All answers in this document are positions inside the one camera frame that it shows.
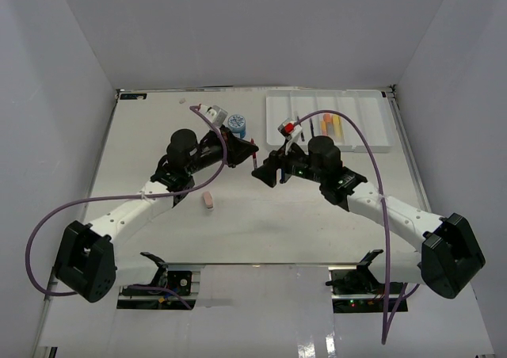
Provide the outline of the orange marker pen body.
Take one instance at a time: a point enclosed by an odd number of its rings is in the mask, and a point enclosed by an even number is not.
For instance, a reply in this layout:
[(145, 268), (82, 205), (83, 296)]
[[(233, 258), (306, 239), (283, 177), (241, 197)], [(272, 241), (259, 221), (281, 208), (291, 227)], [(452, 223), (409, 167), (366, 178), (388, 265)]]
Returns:
[(325, 113), (323, 115), (323, 121), (326, 128), (326, 134), (327, 135), (333, 135), (334, 134), (334, 124), (333, 124), (333, 117), (329, 113)]

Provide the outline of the red gel pen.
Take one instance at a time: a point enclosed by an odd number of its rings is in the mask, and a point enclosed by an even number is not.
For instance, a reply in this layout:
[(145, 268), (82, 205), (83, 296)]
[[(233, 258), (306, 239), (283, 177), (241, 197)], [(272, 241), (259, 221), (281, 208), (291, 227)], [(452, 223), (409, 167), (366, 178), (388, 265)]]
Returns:
[[(257, 144), (255, 143), (255, 141), (254, 141), (253, 138), (250, 139), (250, 142), (254, 146), (257, 146)], [(255, 152), (252, 153), (253, 169), (257, 169), (257, 152), (258, 152), (258, 149)]]

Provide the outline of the orange capped pink highlighter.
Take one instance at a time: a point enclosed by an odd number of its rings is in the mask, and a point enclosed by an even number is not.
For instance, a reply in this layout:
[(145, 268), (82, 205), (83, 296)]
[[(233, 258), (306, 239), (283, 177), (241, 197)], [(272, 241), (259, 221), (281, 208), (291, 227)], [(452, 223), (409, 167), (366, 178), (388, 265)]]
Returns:
[(320, 129), (321, 129), (321, 135), (328, 136), (326, 122), (324, 120), (320, 121)]

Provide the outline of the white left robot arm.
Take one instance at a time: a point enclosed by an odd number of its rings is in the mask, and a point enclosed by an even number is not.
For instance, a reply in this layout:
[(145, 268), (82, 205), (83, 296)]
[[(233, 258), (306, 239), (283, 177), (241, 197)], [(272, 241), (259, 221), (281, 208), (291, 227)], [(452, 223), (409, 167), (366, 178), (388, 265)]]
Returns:
[[(168, 264), (143, 252), (140, 263), (120, 269), (120, 247), (152, 219), (182, 202), (195, 185), (195, 173), (217, 162), (234, 168), (258, 150), (225, 126), (218, 133), (209, 131), (202, 139), (186, 128), (174, 132), (166, 154), (137, 198), (90, 223), (74, 221), (67, 226), (55, 261), (57, 279), (90, 303), (119, 284), (140, 285), (151, 294), (160, 293), (172, 278)], [(120, 283), (121, 273), (127, 278)]]

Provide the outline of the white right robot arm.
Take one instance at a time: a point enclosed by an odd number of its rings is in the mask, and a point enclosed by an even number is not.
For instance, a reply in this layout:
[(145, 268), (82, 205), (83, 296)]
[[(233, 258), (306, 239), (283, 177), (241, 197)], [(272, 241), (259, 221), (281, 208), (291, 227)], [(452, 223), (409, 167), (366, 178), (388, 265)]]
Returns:
[(419, 281), (443, 298), (454, 299), (486, 263), (464, 216), (443, 217), (382, 196), (343, 164), (340, 149), (327, 136), (312, 138), (307, 150), (293, 144), (272, 151), (252, 175), (271, 188), (292, 176), (316, 182), (332, 205), (387, 226), (420, 254)]

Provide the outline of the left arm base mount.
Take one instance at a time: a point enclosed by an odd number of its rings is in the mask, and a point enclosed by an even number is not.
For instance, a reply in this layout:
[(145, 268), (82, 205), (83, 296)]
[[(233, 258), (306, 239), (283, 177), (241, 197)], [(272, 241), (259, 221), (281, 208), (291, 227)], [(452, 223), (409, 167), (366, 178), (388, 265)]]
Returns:
[(200, 289), (201, 267), (171, 264), (148, 252), (120, 266), (119, 310), (192, 310)]

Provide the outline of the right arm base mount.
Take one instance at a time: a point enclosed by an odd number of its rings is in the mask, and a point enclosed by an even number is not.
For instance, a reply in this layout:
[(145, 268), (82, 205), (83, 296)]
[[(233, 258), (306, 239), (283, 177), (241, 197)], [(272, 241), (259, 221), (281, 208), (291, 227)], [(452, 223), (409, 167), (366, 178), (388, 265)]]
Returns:
[(370, 271), (382, 249), (368, 252), (359, 263), (329, 267), (330, 278), (325, 285), (331, 291), (335, 314), (374, 314), (383, 312), (385, 284)]

